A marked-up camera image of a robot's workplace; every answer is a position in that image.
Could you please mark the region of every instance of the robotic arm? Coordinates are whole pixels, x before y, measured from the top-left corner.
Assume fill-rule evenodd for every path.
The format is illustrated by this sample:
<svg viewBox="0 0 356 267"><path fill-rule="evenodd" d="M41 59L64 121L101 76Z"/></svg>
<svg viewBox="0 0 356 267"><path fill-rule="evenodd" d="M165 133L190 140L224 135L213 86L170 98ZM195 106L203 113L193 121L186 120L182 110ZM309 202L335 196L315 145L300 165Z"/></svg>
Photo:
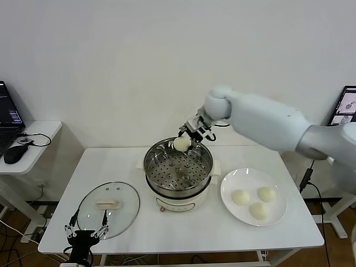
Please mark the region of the robotic arm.
<svg viewBox="0 0 356 267"><path fill-rule="evenodd" d="M275 151L296 151L313 159L328 156L352 169L356 166L356 123L333 127L312 125L298 109L230 87L215 87L197 115L180 127L193 141L215 141L211 126L225 121L233 129Z"/></svg>

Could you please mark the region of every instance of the monitor screen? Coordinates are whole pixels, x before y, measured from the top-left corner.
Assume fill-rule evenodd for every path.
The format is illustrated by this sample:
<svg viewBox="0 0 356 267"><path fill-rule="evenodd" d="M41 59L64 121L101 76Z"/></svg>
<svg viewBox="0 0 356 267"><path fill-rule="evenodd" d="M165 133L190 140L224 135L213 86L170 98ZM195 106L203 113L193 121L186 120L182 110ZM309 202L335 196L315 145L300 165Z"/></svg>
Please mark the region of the monitor screen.
<svg viewBox="0 0 356 267"><path fill-rule="evenodd" d="M3 82L0 82L0 126L22 124L21 118Z"/></svg>

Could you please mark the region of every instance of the white wall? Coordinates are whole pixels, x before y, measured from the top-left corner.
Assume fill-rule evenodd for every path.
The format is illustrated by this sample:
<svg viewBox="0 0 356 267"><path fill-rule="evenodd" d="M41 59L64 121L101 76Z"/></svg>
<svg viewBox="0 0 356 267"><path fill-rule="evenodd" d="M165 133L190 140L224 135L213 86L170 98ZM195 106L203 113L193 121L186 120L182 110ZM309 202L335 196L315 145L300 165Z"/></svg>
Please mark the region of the white wall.
<svg viewBox="0 0 356 267"><path fill-rule="evenodd" d="M175 135L222 83L320 123L342 87L356 83L355 7L334 0L2 0L0 77L27 116L63 121L83 147L150 146ZM250 144L218 131L217 144Z"/></svg>

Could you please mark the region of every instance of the small white table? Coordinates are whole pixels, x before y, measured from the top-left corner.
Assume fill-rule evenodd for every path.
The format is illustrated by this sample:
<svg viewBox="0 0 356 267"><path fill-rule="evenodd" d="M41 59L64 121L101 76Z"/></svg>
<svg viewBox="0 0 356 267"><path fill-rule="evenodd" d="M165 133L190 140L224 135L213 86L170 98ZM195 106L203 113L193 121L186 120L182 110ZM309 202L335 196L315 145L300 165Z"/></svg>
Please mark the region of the small white table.
<svg viewBox="0 0 356 267"><path fill-rule="evenodd" d="M123 181L139 193L141 207L133 224L121 235L92 247L94 254L215 253L281 250L270 261L234 266L276 266L301 248L324 244L307 206L277 152L262 146L209 147L221 162L218 185L211 185L205 202L191 212L161 212L136 168L148 148L87 149L70 180L38 250L59 254L68 246L64 225L81 200L96 186ZM232 216L220 197L222 178L231 170L250 167L276 179L284 189L288 210L273 226L256 227Z"/></svg>
<svg viewBox="0 0 356 267"><path fill-rule="evenodd" d="M28 134L43 133L51 139L54 138L56 133L62 127L61 121L28 121L25 122L25 124L27 127L24 132L27 132ZM29 138L34 140L36 144L46 144L48 142L48 139L43 136L30 136ZM19 139L20 138L16 139L12 146L19 145L16 143ZM0 175L17 176L28 173L36 164L37 160L41 157L46 148L47 147L31 146L17 163L10 165L4 162L3 157L0 157ZM46 211L47 206L40 206L36 211L3 180L0 180L0 196L31 219L25 234L33 233L37 227L43 226L45 223L46 220L41 214ZM2 216L6 211L7 207L3 209L0 216ZM22 238L21 242L28 243L29 241L26 238Z"/></svg>

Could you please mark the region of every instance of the electric steamer pot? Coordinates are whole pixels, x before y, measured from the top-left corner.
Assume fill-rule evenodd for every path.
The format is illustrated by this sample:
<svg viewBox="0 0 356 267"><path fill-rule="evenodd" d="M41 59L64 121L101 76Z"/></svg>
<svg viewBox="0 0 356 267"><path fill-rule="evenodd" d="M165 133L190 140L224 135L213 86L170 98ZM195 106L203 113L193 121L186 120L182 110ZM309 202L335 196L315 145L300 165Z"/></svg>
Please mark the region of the electric steamer pot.
<svg viewBox="0 0 356 267"><path fill-rule="evenodd" d="M212 155L202 144L186 152L173 148L175 137L154 144L144 159L149 187L171 200L189 199L202 193L211 181Z"/></svg>

